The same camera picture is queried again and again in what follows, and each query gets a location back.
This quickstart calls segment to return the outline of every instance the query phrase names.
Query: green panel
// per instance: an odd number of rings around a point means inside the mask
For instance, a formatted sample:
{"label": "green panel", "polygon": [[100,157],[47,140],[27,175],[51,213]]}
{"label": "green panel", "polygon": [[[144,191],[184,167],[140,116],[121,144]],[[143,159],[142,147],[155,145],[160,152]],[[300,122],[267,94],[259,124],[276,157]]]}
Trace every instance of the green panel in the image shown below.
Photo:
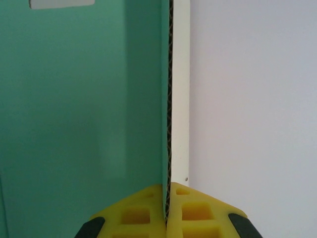
{"label": "green panel", "polygon": [[0,1],[10,238],[74,237],[95,212],[162,183],[161,13],[161,0],[48,10]]}
{"label": "green panel", "polygon": [[166,217],[165,206],[168,185],[168,159],[167,159],[167,92],[168,92],[168,36],[169,36],[169,0],[162,1],[162,51],[161,51],[161,67],[162,67],[162,187],[163,187],[163,213]]}

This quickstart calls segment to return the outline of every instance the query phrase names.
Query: white wall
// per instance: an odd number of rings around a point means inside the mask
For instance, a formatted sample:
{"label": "white wall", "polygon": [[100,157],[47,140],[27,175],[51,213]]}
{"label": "white wall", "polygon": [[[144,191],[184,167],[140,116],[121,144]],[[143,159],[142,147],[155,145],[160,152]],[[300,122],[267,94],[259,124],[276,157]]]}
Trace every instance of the white wall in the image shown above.
{"label": "white wall", "polygon": [[191,1],[190,186],[317,237],[317,1]]}
{"label": "white wall", "polygon": [[174,0],[172,182],[188,186],[190,0]]}

